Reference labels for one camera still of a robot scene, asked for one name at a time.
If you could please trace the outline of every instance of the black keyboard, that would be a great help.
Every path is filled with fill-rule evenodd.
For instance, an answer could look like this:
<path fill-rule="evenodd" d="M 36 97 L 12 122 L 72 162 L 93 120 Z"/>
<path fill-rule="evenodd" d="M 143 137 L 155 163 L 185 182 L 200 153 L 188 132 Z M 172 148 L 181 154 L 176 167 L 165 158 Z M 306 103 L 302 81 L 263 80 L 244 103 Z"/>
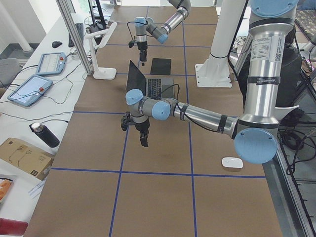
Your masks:
<path fill-rule="evenodd" d="M 161 99 L 161 79 L 148 79 L 147 96 L 154 99 Z"/>
<path fill-rule="evenodd" d="M 76 25 L 77 31 L 79 33 L 79 37 L 80 37 L 81 41 L 83 42 L 83 36 L 84 36 L 83 23 L 75 23 L 75 25 Z M 74 44 L 73 40 L 71 39 L 70 34 L 68 34 L 68 37 L 69 37 L 69 39 L 68 39 L 68 47 L 74 47 L 75 44 Z"/>

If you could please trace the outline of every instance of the laptop screen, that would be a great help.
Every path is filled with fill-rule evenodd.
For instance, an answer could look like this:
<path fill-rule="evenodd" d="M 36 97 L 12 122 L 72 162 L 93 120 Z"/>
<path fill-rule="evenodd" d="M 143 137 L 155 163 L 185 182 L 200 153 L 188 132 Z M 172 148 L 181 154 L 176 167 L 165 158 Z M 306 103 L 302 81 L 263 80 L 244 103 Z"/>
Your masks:
<path fill-rule="evenodd" d="M 136 67 L 136 65 L 130 60 L 126 91 L 130 91 L 132 89 L 139 89 L 143 92 L 144 96 L 146 95 L 146 78 Z"/>

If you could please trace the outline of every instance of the touchscreen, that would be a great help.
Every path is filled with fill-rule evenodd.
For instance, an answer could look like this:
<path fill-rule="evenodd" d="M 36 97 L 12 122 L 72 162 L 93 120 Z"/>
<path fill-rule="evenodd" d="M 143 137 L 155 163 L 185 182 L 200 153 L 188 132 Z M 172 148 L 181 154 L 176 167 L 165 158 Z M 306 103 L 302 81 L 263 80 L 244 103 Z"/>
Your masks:
<path fill-rule="evenodd" d="M 19 100 L 26 103 L 31 96 L 37 94 L 40 87 L 43 87 L 47 80 L 42 78 L 33 77 L 26 84 L 17 89 L 15 93 L 11 95 L 14 100 Z"/>
<path fill-rule="evenodd" d="M 59 63 L 60 53 L 46 54 L 40 64 L 39 73 L 55 72 Z"/>

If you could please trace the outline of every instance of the cardboard box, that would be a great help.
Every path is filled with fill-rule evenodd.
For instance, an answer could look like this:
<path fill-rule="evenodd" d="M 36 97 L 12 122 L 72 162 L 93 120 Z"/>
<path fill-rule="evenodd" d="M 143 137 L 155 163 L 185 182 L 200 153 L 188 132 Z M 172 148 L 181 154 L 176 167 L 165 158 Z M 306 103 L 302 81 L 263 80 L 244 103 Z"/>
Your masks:
<path fill-rule="evenodd" d="M 0 146 L 0 158 L 40 180 L 47 176 L 54 161 L 52 154 L 17 138 L 8 138 Z"/>

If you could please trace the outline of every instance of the computer mouse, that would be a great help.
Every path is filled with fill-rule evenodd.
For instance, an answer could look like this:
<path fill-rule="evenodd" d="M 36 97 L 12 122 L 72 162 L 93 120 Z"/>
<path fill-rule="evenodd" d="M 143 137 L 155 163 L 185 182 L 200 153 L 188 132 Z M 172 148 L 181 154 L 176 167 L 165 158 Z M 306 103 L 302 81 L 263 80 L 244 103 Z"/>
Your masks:
<path fill-rule="evenodd" d="M 53 48 L 57 48 L 57 47 L 61 46 L 62 44 L 63 44 L 63 43 L 60 42 L 60 41 L 54 41 L 53 43 L 51 43 L 51 46 L 52 46 Z"/>
<path fill-rule="evenodd" d="M 224 157 L 222 159 L 222 165 L 227 168 L 243 168 L 242 160 L 236 157 Z"/>

